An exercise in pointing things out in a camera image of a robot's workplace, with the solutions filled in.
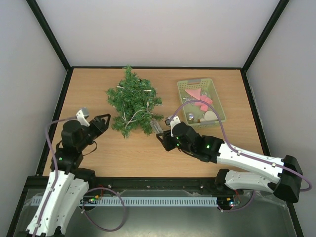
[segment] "black frame edge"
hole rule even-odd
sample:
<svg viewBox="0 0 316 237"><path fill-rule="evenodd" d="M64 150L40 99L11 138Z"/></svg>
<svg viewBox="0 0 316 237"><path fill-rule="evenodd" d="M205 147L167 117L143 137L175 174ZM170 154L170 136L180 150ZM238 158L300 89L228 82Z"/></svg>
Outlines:
<svg viewBox="0 0 316 237"><path fill-rule="evenodd" d="M290 0L280 0L273 11L270 19L268 20L266 26L264 27L261 35L259 36L255 46L253 47L251 53L249 54L242 70L247 72L250 68L252 62L255 60L257 54L259 53L261 47L265 43L266 39L268 38L270 32L272 31L273 27L277 23L277 20L281 16L282 12L284 11L285 7L287 6Z"/></svg>
<svg viewBox="0 0 316 237"><path fill-rule="evenodd" d="M66 74L64 84L63 84L63 87L62 87L60 95L59 95L59 99L58 99L58 102L56 105L56 109L55 109L52 121L58 120L60 117L61 110L62 110L63 105L64 105L64 101L66 98L66 94L68 91L68 87L69 87L69 83L70 83L73 71L74 71L74 69L72 67L67 71L67 74ZM54 137L56 127L57 127L57 124L55 123L55 124L51 125L49 128L48 135L49 135L50 140L52 140ZM43 148L42 154L40 156L39 165L38 165L38 168L36 170L37 176L43 175L48 154L49 154L49 147L48 147L47 142L45 141L44 148Z"/></svg>
<svg viewBox="0 0 316 237"><path fill-rule="evenodd" d="M52 32L50 26L48 25L48 22L46 21L38 3L36 2L36 0L26 0L26 2L30 6L34 16L38 20L43 31L45 32L49 42L53 46L57 56L59 57L59 60L61 61L61 63L65 67L66 71L68 71L71 66L70 66L66 56L64 55L64 52L61 49L59 43L57 42L57 39L56 39L54 33Z"/></svg>
<svg viewBox="0 0 316 237"><path fill-rule="evenodd" d="M22 208L24 206L26 195L27 195L27 191L26 192L23 191L21 196L20 196L18 205L17 205L17 207L15 209L15 212L13 214L13 218L12 218L9 230L8 230L8 232L6 234L6 237L12 237L14 235L16 226L18 224L18 221L19 221L19 218L20 218L20 215L21 215L21 212L22 212Z"/></svg>
<svg viewBox="0 0 316 237"><path fill-rule="evenodd" d="M267 140L266 140L263 128L262 128L262 124L261 124L260 118L259 118L259 114L258 114L258 111L257 111L257 107L256 107L256 104L255 104L255 101L254 101L254 98L253 98L253 95L252 95L252 92L251 92L251 88L250 88L249 81L248 81L248 78L247 78L247 75L246 75L246 71L241 70L240 73L241 73L243 84L245 86L245 90L246 90L246 93L247 93L247 97L248 97L248 101L249 101L249 104L250 104L250 108L251 108L251 112L252 112L252 115L253 115L253 119L254 119L255 124L256 124L256 128L257 128L257 132L258 132L258 136L259 136L259 140L260 140L260 143L261 143L263 154L266 155L266 156L271 156L270 150L269 150L269 147L268 147L268 143L267 143ZM289 209L290 216L291 216L291 219L292 219L293 226L294 226L294 229L295 229L297 237L304 237L304 234L303 234L300 222L299 222L299 220L297 218L297 215L296 215L296 211L295 211L294 205L292 203L290 203L290 202L286 202L286 205L287 205L287 207Z"/></svg>
<svg viewBox="0 0 316 237"><path fill-rule="evenodd" d="M84 69L122 69L126 66L73 66L76 68L84 68ZM132 66L133 69L198 69L198 70L241 70L239 67L153 67L153 66Z"/></svg>

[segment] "wooden tabletop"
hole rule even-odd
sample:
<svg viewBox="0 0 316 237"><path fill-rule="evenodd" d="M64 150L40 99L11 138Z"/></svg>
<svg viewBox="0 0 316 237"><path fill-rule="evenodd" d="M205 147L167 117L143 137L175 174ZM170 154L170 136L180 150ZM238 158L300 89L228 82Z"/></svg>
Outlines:
<svg viewBox="0 0 316 237"><path fill-rule="evenodd" d="M170 116L180 106L177 82L187 79L213 79L225 115L224 128L230 142L240 148L262 154L258 133L239 70L135 69L140 78L149 79L162 98L162 106L155 112ZM106 91L124 77L123 69L74 69L60 118L72 117L83 106L90 117L118 115L107 103ZM62 123L58 124L53 147L61 140ZM169 129L160 122L164 130ZM200 135L223 138L220 127L199 128ZM205 163L185 155L177 149L166 152L155 134L146 136L141 130L130 138L109 128L96 139L98 149L85 156L80 167L95 170L97 176L107 177L215 177L221 168L231 166ZM94 145L83 152L88 153ZM45 167L48 175L51 155Z"/></svg>

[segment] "gray floor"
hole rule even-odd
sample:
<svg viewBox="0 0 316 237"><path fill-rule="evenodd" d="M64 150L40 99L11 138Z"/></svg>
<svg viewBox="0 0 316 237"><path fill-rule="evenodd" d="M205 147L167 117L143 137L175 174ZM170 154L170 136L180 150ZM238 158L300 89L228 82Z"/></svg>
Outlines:
<svg viewBox="0 0 316 237"><path fill-rule="evenodd" d="M168 191L172 196L187 195ZM38 191L29 193L31 198ZM123 196L148 195L125 192ZM165 196L163 193L151 193ZM25 206L18 224L24 230L37 207ZM90 217L104 228L115 228L121 221L121 207L97 207ZM120 230L105 233L96 229L77 208L70 220L66 237L295 237L288 210L260 198L245 210L221 213L216 207L129 207L128 219Z"/></svg>

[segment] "black metal frame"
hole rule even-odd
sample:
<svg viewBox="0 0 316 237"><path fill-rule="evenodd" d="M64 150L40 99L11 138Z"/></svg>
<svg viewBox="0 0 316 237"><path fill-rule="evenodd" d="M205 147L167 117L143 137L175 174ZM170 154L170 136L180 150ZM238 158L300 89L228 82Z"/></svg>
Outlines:
<svg viewBox="0 0 316 237"><path fill-rule="evenodd" d="M44 18L44 15L42 14L38 4L36 3L36 0L26 0L29 4L30 8L32 9L34 15L39 21L39 24L43 28L47 38L51 42L53 48L55 49L59 59L63 63L65 69L67 70L67 75L65 78L65 82L56 106L56 110L53 116L53 120L59 119L63 103L67 94L68 86L72 77L73 70L75 68L122 68L122 67L71 67L61 49L59 46L52 30L50 29L47 21ZM258 115L258 111L253 99L253 95L250 89L250 85L246 76L246 72L249 69L250 65L254 61L256 55L260 51L262 45L264 44L265 40L267 39L268 35L270 34L271 30L273 29L274 25L276 24L277 20L281 16L282 12L284 11L286 5L288 4L289 0L280 0L277 7L275 8L272 16L270 17L267 25L265 26L262 34L260 35L258 41L256 42L254 48L252 49L248 59L246 60L243 68L225 68L225 67L134 67L136 69L197 69L197 70L240 70L242 80L245 86L245 90L248 96L249 104L251 107L251 111L253 114L253 118L256 124L258 136L260 139L260 143L262 146L263 153L267 156L270 156L269 147L262 129L261 121ZM52 125L49 130L49 137L50 139L53 138L54 133L56 130L56 125ZM23 189L23 192L21 194L20 200L18 202L16 211L13 216L13 220L11 222L7 237L13 236L13 233L15 231L16 224L18 222L20 212L22 210L26 193L28 189L45 189L47 185L48 178L43 177L43 170L46 164L47 156L48 156L48 145L45 144L43 148L42 155L40 157L39 166L37 168L37 176L30 176L28 177L25 187ZM204 187L211 187L209 186L209 182L213 182L214 178L111 178L111 177L99 177L97 182L100 184L108 185L110 184L114 189L124 189L124 188L130 188L130 189L137 189L146 186L149 186L150 189L157 189L158 187L161 187L162 185L166 185L166 183L172 184L171 187L174 189L183 189L183 186L186 187L187 190L192 191L199 191L199 192L209 192L207 189L201 190L201 185ZM303 237L303 232L301 229L301 226L299 224L294 206L292 203L287 203L287 206L289 208L289 212L293 221L293 225L296 231L296 235L298 237Z"/></svg>

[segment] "white wall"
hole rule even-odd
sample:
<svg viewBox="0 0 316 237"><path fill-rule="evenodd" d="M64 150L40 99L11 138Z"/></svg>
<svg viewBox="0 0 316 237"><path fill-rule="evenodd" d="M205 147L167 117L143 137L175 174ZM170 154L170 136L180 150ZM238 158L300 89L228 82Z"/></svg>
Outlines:
<svg viewBox="0 0 316 237"><path fill-rule="evenodd" d="M72 66L242 67L278 0L38 0Z"/></svg>
<svg viewBox="0 0 316 237"><path fill-rule="evenodd" d="M1 237L35 175L65 74L26 1L0 1Z"/></svg>
<svg viewBox="0 0 316 237"><path fill-rule="evenodd" d="M273 156L295 156L316 185L316 1L291 0L248 71ZM315 236L316 188L295 205Z"/></svg>

